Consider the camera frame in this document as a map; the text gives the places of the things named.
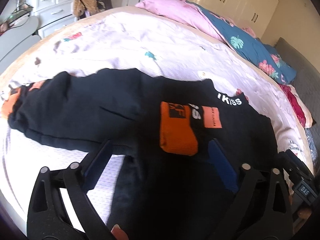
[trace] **silver screw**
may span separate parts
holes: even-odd
[[[279,175],[280,174],[280,171],[276,168],[272,169],[272,172],[276,175]]]
[[[78,168],[78,167],[79,167],[79,163],[71,163],[70,164],[70,168],[73,169],[73,170]]]
[[[250,170],[251,169],[251,166],[248,164],[248,163],[244,163],[244,164],[242,164],[242,168],[244,169],[244,170]]]
[[[48,170],[49,170],[48,167],[42,167],[41,170],[40,170],[40,172],[41,172],[41,173],[46,173]]]

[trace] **gray headboard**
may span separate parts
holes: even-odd
[[[275,48],[281,58],[297,71],[297,77],[292,82],[292,85],[316,121],[310,131],[320,155],[320,73],[283,38],[279,39]],[[319,166],[320,159],[318,158],[315,165],[316,170],[318,170]]]

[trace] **black garment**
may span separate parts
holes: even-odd
[[[108,226],[119,224],[130,240],[204,240],[214,230],[234,193],[209,161],[213,139],[236,173],[242,163],[274,167],[277,145],[270,119],[243,94],[229,98],[217,92],[211,80],[183,82],[151,78],[137,69],[103,69],[84,78],[60,73],[41,89],[28,90],[22,88],[8,119],[27,137],[69,150],[91,151],[105,138],[125,145]],[[163,101],[199,108],[202,119],[190,118],[198,141],[194,156],[166,153],[159,146]],[[219,109],[222,128],[204,127],[201,106]]]

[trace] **bed sheet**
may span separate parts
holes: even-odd
[[[291,148],[313,170],[302,126],[284,93],[261,70],[204,33],[138,8],[122,8],[99,17],[87,27],[71,27],[68,33],[57,33],[33,47],[26,58],[18,59],[4,73],[2,81],[16,87],[52,78],[61,71],[87,76],[102,68],[138,68],[150,76],[186,81],[209,78],[218,91],[230,96],[238,89],[243,91],[255,110],[271,118],[278,150]],[[81,35],[68,38],[77,33]],[[38,65],[34,63],[36,57],[41,62]],[[15,203],[26,217],[39,169],[66,168],[71,162],[80,161],[85,153],[42,146],[6,125],[1,123],[5,182],[1,179],[0,188],[7,188],[7,200]],[[112,159],[99,180],[101,186],[88,193],[103,221],[110,212],[122,158]]]

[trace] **hand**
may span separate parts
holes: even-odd
[[[129,240],[127,234],[121,230],[119,225],[114,225],[113,229],[111,230],[111,233],[114,235],[114,237],[117,240]]]

